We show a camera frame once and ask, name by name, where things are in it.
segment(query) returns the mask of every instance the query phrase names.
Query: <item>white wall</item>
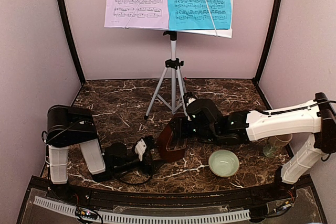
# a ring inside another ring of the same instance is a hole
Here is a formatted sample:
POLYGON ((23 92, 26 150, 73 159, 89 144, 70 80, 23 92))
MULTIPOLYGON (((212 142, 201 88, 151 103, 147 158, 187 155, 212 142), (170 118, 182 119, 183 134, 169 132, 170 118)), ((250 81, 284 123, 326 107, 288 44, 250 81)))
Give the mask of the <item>white wall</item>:
MULTIPOLYGON (((282 0, 275 37, 261 79, 274 108, 324 92, 336 99, 336 0, 282 0)), ((297 150, 302 139, 292 142, 297 150)), ((336 221, 336 159, 311 171, 329 223, 336 221)))
MULTIPOLYGON (((252 78, 274 0, 234 0, 233 39, 179 34, 177 55, 188 78, 252 78)), ((104 28, 106 0, 66 0, 87 79, 158 78, 170 58, 161 31, 104 28)))
POLYGON ((80 88, 56 0, 0 0, 0 213, 15 223, 31 175, 39 175, 50 106, 80 88))

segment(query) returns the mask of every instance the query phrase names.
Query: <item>sheet music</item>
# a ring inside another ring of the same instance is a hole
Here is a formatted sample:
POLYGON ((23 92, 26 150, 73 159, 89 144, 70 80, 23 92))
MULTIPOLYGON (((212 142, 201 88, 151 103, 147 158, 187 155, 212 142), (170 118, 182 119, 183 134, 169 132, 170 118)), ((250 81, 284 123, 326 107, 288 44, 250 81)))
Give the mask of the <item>sheet music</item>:
MULTIPOLYGON (((207 0, 216 29, 230 29, 231 1, 207 0)), ((168 0, 170 30, 213 29, 205 0, 168 0)))
POLYGON ((125 27, 126 24, 133 28, 168 30, 167 0, 107 0, 105 27, 125 27))

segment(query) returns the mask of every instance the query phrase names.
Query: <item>robotic arm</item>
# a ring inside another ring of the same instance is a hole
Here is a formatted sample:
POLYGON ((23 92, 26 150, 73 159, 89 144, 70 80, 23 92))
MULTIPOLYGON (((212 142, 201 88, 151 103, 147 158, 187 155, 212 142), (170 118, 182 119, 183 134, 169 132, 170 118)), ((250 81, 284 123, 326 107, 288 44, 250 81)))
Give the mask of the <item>robotic arm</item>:
POLYGON ((294 184, 321 157, 336 152, 335 112, 324 93, 288 108, 241 111, 228 116, 223 116, 210 99, 197 99, 189 92, 184 100, 188 123, 184 123, 182 131, 203 143, 247 144, 269 136, 311 133, 303 147, 281 169, 281 179, 286 184, 294 184))

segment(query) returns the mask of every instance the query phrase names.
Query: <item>green bowl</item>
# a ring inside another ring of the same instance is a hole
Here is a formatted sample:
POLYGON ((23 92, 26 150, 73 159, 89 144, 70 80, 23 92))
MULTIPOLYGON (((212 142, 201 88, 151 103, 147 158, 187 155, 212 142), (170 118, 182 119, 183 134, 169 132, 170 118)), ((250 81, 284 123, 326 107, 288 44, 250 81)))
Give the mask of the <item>green bowl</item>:
POLYGON ((239 169, 239 159, 227 150, 215 151, 209 158, 210 170, 219 177, 227 178, 235 175, 239 169))

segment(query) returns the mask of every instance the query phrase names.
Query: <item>brown marble surface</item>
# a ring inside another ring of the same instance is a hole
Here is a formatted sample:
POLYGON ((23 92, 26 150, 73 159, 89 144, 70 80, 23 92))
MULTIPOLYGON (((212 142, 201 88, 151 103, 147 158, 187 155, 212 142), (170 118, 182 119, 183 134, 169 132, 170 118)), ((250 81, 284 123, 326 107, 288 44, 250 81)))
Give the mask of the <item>brown marble surface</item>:
MULTIPOLYGON (((143 116, 148 108, 157 80, 108 80, 88 81, 80 91, 74 106, 92 110, 102 148, 114 142, 123 142, 127 147, 146 135, 158 137, 172 117, 171 111, 161 101, 156 100, 149 119, 143 116)), ((199 98, 210 98, 225 115, 246 109, 264 109, 261 98, 250 80, 204 80, 188 79, 187 91, 199 98)), ((171 85, 167 79, 159 94, 170 102, 171 85)), ((128 186, 112 180, 96 183, 91 179, 79 146, 69 150, 69 182, 91 188, 143 193, 201 193, 230 190, 269 184, 274 179, 275 170, 289 160, 285 149, 275 158, 263 155, 266 141, 258 141, 241 146, 205 145, 196 140, 188 140, 183 160, 164 164, 159 172, 146 184, 128 186), (233 151, 240 160, 239 171, 230 178, 214 175, 207 160, 215 150, 233 151)), ((125 180, 140 182, 146 177, 139 172, 128 174, 125 180)))

